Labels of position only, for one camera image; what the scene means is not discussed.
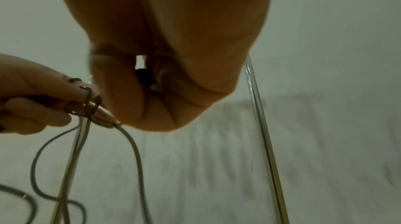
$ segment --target rod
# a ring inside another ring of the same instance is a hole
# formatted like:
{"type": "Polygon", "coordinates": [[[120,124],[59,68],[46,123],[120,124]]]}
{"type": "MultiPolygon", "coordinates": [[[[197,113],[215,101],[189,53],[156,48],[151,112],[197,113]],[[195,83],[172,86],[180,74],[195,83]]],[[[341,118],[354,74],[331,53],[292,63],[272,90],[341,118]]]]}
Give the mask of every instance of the rod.
{"type": "MultiPolygon", "coordinates": [[[[75,156],[77,154],[76,150],[77,150],[78,146],[83,141],[86,140],[86,137],[88,136],[88,133],[89,133],[89,128],[91,126],[91,121],[86,117],[80,117],[79,118],[79,123],[80,123],[81,126],[79,127],[79,129],[77,130],[77,132],[75,134],[75,139],[74,139],[74,143],[72,145],[72,149],[71,149],[71,152],[70,152],[70,157],[68,159],[66,170],[64,172],[64,177],[63,177],[63,180],[61,182],[60,190],[58,192],[58,197],[59,198],[61,197],[62,190],[63,190],[63,187],[65,185],[68,186],[68,188],[67,188],[67,196],[68,196],[68,194],[70,192],[70,189],[71,189],[71,186],[72,186],[72,182],[74,180],[76,164],[78,162],[76,162],[75,166],[73,167],[71,176],[67,177],[66,173],[67,173],[67,170],[69,169],[70,165],[72,165],[71,160],[72,160],[73,156],[75,156]]],[[[56,202],[56,205],[54,206],[54,209],[53,209],[53,214],[52,214],[52,217],[51,217],[51,220],[50,220],[50,224],[60,224],[61,221],[62,221],[61,204],[60,204],[60,202],[56,202]]]]}
{"type": "Polygon", "coordinates": [[[261,139],[265,148],[265,162],[269,167],[269,179],[272,195],[274,197],[274,207],[276,211],[277,220],[280,224],[289,224],[287,208],[285,206],[284,194],[280,183],[279,172],[277,169],[276,159],[274,158],[272,142],[270,140],[269,129],[267,127],[266,118],[263,111],[262,101],[260,99],[258,85],[254,69],[251,62],[251,57],[248,55],[245,60],[245,75],[246,82],[248,83],[249,94],[251,95],[252,107],[256,122],[260,128],[261,139]]]}

